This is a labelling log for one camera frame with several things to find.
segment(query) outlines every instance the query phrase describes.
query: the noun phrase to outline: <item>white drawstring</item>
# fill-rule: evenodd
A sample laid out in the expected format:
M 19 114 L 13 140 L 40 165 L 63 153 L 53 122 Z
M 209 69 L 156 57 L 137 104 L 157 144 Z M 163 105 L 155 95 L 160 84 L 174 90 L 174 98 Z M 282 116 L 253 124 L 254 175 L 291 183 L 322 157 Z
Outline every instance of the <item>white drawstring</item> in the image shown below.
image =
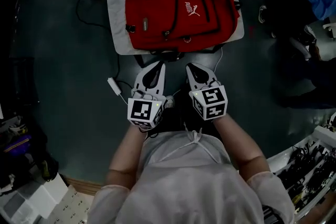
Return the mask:
M 210 155 L 210 157 L 216 162 L 216 163 L 218 163 L 218 161 L 215 159 L 215 157 L 211 154 L 211 152 L 202 144 L 202 143 L 200 143 L 199 141 L 200 141 L 200 139 L 201 139 L 201 137 L 202 137 L 202 134 L 198 134 L 196 131 L 193 131 L 192 132 L 193 133 L 193 135 L 194 135 L 194 139 L 190 142 L 190 143 L 187 143 L 187 144 L 185 144 L 184 146 L 180 146 L 179 148 L 177 148 L 177 149 L 175 149 L 175 150 L 173 150 L 173 151 L 171 151 L 169 154 L 167 154 L 165 157 L 163 157 L 162 159 L 160 159 L 159 160 L 159 162 L 162 162 L 162 161 L 164 161 L 165 159 L 167 159 L 168 157 L 170 157 L 171 155 L 173 155 L 176 151 L 178 151 L 178 150 L 180 150 L 180 149 L 182 149 L 182 148 L 184 148 L 184 147 L 186 147 L 186 146 L 189 146 L 189 145 L 192 145 L 192 144 L 197 144 L 197 145 L 199 145 L 202 149 L 204 149 L 204 151 L 207 153 L 207 154 L 209 154 Z

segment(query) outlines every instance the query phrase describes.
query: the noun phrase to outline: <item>person's arm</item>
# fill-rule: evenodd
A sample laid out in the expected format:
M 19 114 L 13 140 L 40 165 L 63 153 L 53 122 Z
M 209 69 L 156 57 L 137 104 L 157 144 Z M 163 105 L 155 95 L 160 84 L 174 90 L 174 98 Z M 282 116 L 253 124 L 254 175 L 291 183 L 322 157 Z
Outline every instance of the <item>person's arm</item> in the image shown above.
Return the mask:
M 119 185 L 131 189 L 136 182 L 136 172 L 146 133 L 131 125 L 114 154 L 106 175 L 105 185 Z
M 259 146 L 228 114 L 215 119 L 214 124 L 245 181 L 255 174 L 270 171 Z

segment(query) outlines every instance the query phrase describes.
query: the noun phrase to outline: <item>red backpack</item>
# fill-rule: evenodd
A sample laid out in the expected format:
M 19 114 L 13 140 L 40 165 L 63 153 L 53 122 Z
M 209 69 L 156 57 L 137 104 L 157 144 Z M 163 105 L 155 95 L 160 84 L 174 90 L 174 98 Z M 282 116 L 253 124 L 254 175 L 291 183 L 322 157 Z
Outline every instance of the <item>red backpack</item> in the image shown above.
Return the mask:
M 126 30 L 135 49 L 201 50 L 237 27 L 234 0 L 126 0 Z

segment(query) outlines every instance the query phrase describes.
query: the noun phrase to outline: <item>floor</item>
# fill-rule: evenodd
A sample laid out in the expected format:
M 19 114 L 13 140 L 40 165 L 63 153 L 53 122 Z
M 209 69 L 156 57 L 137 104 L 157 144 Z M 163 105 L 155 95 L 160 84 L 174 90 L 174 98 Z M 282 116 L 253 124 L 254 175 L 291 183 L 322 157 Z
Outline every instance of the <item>floor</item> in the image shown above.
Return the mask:
M 330 110 L 280 107 L 275 96 L 301 94 L 310 81 L 293 81 L 277 69 L 276 40 L 257 20 L 263 0 L 240 0 L 245 36 L 223 47 L 217 77 L 227 91 L 228 113 L 256 140 L 267 157 L 310 134 Z M 77 0 L 20 0 L 12 56 L 35 58 L 40 104 L 34 115 L 48 136 L 48 149 L 68 177 L 103 182 L 110 158 L 129 125 L 127 107 L 107 83 L 117 71 L 109 33 L 81 23 Z M 109 25 L 106 0 L 82 0 L 82 18 Z M 336 45 L 315 23 L 323 60 L 336 57 Z M 165 94 L 185 81 L 184 66 L 196 62 L 214 68 L 221 53 L 190 53 L 166 63 Z M 145 61 L 154 56 L 146 56 Z M 121 56 L 119 78 L 134 83 L 141 70 L 134 57 Z M 122 94 L 130 90 L 122 85 Z

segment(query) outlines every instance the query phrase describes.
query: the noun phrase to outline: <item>white t-shirt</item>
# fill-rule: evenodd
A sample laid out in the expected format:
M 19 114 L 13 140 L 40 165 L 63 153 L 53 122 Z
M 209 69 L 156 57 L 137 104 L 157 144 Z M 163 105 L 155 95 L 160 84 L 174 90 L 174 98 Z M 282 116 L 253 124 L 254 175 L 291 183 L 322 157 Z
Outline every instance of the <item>white t-shirt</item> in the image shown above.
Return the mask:
M 131 190 L 108 185 L 96 193 L 88 224 L 259 224 L 263 206 L 293 223 L 294 206 L 277 176 L 262 172 L 246 183 L 217 138 L 169 132 L 145 141 Z

